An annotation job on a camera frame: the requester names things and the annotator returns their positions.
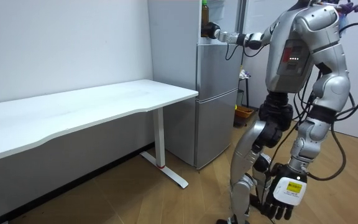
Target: desk top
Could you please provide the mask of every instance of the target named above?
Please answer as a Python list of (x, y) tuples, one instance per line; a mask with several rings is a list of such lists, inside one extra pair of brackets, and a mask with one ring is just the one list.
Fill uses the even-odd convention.
[(0, 159), (68, 133), (197, 95), (197, 91), (137, 80), (3, 102)]

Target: refrigerator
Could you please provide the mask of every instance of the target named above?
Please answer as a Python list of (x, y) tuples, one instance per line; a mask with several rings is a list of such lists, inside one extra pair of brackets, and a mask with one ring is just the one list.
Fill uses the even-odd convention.
[(149, 0), (154, 80), (199, 93), (164, 107), (165, 148), (197, 169), (231, 143), (242, 57), (238, 47), (226, 60), (235, 45), (200, 37), (200, 13), (201, 1)]

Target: silver robot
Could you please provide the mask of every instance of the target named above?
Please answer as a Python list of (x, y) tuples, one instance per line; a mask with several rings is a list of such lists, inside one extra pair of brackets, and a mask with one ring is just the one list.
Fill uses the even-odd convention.
[[(330, 125), (346, 104), (350, 81), (345, 53), (339, 43), (339, 14), (334, 6), (298, 0), (264, 33), (223, 32), (210, 22), (202, 32), (212, 39), (257, 50), (270, 44), (266, 73), (268, 96), (259, 109), (259, 120), (241, 137), (231, 162), (231, 210), (233, 216), (217, 223), (248, 223), (250, 205), (269, 218), (289, 220), (306, 190), (307, 167), (320, 152)], [(322, 77), (313, 85), (315, 98), (298, 136), (288, 164), (275, 164), (264, 147), (278, 144), (290, 128), (293, 110), (288, 93), (298, 93), (316, 65)], [(252, 168), (252, 176), (247, 172)], [(257, 195), (251, 195), (253, 186)]]

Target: white metal frame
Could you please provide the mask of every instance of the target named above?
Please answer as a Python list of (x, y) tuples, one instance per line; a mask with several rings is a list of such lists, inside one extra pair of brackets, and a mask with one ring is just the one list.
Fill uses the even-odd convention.
[(142, 152), (141, 155), (157, 168), (159, 168), (164, 174), (167, 174), (173, 181), (175, 181), (180, 187), (184, 189), (189, 185), (189, 183), (165, 166), (163, 108), (153, 110), (153, 119), (156, 158), (147, 152)]

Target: refrigerator door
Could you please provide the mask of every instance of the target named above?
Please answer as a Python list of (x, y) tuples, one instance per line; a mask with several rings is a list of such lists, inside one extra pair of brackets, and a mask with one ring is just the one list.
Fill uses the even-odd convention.
[(197, 102), (196, 168), (200, 169), (231, 143), (237, 89), (223, 96)]
[[(228, 57), (235, 45), (229, 46)], [(225, 60), (227, 45), (199, 45), (197, 51), (198, 100), (205, 101), (238, 88), (242, 47)]]

